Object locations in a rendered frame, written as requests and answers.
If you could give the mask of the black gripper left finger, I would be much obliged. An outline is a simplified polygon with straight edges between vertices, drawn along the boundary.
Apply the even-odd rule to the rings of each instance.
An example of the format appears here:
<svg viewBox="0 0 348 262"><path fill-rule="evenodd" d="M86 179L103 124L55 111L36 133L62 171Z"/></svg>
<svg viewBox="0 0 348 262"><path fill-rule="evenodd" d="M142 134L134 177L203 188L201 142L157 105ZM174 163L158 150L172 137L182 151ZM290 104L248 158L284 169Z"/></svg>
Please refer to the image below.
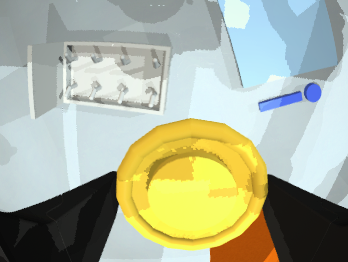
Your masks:
<svg viewBox="0 0 348 262"><path fill-rule="evenodd" d="M116 175L19 211L0 211L0 262L100 262L120 207Z"/></svg>

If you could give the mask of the yellow plate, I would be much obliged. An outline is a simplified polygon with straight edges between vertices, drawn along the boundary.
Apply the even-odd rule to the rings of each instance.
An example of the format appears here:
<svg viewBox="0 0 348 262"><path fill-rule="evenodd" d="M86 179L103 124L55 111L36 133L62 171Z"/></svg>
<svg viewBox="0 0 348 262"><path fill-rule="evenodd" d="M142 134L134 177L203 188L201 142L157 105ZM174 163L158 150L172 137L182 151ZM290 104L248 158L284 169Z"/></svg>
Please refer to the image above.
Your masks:
<svg viewBox="0 0 348 262"><path fill-rule="evenodd" d="M117 168L131 227L163 247L202 251L242 235L268 193L266 162L247 136L198 118L158 124Z"/></svg>

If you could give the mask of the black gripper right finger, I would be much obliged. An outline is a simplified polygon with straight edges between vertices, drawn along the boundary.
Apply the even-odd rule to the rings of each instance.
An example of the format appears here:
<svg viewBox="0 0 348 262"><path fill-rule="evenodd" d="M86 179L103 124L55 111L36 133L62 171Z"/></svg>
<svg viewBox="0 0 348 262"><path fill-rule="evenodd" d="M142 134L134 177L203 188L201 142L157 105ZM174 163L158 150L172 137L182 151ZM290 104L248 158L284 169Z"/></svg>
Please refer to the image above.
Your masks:
<svg viewBox="0 0 348 262"><path fill-rule="evenodd" d="M267 174L263 203L280 262L348 262L348 208Z"/></svg>

